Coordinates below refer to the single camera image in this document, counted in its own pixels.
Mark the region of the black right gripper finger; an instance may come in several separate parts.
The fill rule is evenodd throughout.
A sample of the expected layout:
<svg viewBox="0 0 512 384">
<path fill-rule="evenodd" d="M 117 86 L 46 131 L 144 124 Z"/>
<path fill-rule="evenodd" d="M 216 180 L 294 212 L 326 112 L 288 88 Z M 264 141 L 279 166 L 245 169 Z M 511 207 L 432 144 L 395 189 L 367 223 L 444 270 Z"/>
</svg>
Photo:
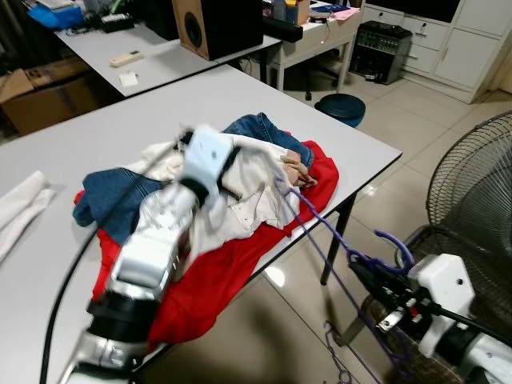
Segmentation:
<svg viewBox="0 0 512 384">
<path fill-rule="evenodd" d="M 380 282 L 380 260 L 365 255 L 347 254 L 348 267 L 360 282 Z"/>
</svg>

